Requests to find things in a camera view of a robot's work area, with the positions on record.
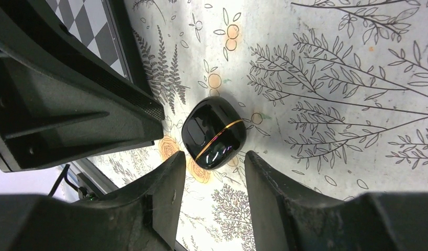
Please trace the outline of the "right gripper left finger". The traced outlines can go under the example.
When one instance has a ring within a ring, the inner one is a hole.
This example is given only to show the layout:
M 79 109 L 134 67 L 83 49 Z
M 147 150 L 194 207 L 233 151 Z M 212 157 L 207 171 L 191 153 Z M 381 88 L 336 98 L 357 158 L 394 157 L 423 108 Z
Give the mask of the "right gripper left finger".
M 0 195 L 0 250 L 173 250 L 185 173 L 178 151 L 97 200 Z

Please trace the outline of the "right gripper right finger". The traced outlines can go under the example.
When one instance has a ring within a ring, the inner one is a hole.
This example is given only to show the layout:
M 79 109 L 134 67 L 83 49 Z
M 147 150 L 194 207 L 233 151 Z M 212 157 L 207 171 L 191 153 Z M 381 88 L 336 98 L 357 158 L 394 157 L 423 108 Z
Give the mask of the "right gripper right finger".
M 254 151 L 245 176 L 257 250 L 428 250 L 428 192 L 318 193 Z

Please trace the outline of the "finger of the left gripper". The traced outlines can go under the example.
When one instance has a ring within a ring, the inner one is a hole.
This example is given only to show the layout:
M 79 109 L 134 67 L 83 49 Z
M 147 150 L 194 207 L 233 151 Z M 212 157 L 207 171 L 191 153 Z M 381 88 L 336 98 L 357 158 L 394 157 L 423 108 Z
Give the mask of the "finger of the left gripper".
M 163 137 L 164 109 L 79 42 L 45 1 L 0 1 L 0 169 L 22 172 Z

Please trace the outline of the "black earbud charging case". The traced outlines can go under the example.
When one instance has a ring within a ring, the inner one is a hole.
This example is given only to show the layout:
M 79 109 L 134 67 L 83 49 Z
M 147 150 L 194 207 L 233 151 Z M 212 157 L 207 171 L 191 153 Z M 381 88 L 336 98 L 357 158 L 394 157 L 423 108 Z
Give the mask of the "black earbud charging case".
M 182 141 L 192 160 L 205 170 L 215 170 L 244 147 L 246 126 L 235 108 L 220 96 L 200 101 L 186 118 Z

